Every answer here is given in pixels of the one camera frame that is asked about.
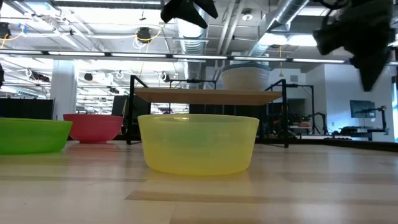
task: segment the wooden shelf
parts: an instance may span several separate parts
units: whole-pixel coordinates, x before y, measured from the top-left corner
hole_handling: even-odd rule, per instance
[[[280,91],[234,91],[136,88],[135,94],[151,103],[190,103],[206,105],[265,105],[282,97]]]

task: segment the ceiling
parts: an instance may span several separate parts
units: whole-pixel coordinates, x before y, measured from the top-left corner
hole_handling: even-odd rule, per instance
[[[164,24],[160,18],[157,5],[146,4],[148,1],[132,4],[116,0],[97,0],[87,2],[75,1],[4,1],[1,10],[1,22],[10,23],[12,36],[24,34],[16,40],[4,43],[4,49],[24,50],[69,50],[69,51],[103,51],[103,52],[149,52],[164,54],[182,53],[178,40],[176,20]],[[250,21],[241,19],[242,15],[233,13],[232,21],[238,16],[238,24],[233,32],[233,39],[228,46],[227,54],[247,52],[259,38],[258,26],[265,14],[277,7],[278,0],[247,0],[244,8],[250,9],[253,18]],[[230,0],[215,1],[217,19],[209,18],[206,31],[206,54],[215,54],[223,30],[223,20],[228,14]],[[294,19],[289,34],[311,34],[317,29],[326,14],[326,9],[310,3]],[[157,36],[148,46],[134,43],[135,34],[140,27],[149,27],[152,36]],[[270,47],[266,52],[271,57],[295,58],[328,58],[346,60],[349,58],[344,50],[337,50],[331,55],[322,57],[316,47],[299,47],[283,45]],[[8,83],[42,83],[28,77],[29,70],[52,76],[52,59],[3,57],[1,63],[6,71]],[[184,77],[182,62],[137,62],[110,60],[76,60],[81,69],[79,85],[108,85],[109,80],[87,82],[84,74],[88,72],[104,72],[113,76],[111,83],[116,86],[128,86],[129,76],[139,75],[150,86],[168,87],[169,84],[159,78],[165,72],[173,78]],[[271,63],[271,67],[279,67],[280,63]],[[301,63],[284,63],[284,68],[299,68],[302,72],[312,69],[314,65]],[[40,97],[49,97],[50,87],[22,86],[27,91],[36,92]],[[98,99],[95,95],[114,95],[107,88],[89,88],[78,91],[78,98]]]

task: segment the table surface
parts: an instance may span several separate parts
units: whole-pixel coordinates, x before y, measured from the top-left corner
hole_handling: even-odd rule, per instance
[[[234,91],[136,88],[135,94],[151,103],[261,106],[282,97],[280,91]]]
[[[397,211],[392,152],[256,145],[246,171],[218,177],[153,171],[122,141],[0,156],[4,224],[380,224]]]

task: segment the plastic bowl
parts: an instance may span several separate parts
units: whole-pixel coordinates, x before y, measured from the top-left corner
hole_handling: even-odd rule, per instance
[[[72,121],[70,137],[80,143],[106,143],[114,139],[122,127],[121,116],[99,114],[64,114],[65,121]]]
[[[256,118],[207,114],[144,115],[138,122],[147,165],[184,175],[245,170],[259,124]]]
[[[72,122],[0,118],[0,154],[61,151]]]

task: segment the desk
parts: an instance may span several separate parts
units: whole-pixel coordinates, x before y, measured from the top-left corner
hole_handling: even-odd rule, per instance
[[[145,88],[136,88],[135,82],[139,82]],[[130,95],[136,94],[148,103],[190,103],[204,105],[246,105],[264,106],[269,102],[282,97],[282,102],[287,108],[286,80],[279,80],[270,86],[282,85],[282,91],[234,91],[234,90],[192,90],[192,89],[160,89],[149,88],[135,75],[130,77]],[[129,97],[129,105],[134,105],[134,97]],[[284,110],[287,121],[287,110]],[[260,138],[264,136],[262,128],[262,111],[260,110]],[[131,144],[132,106],[129,106],[127,116],[127,144]],[[285,132],[285,147],[289,146],[288,133]]]

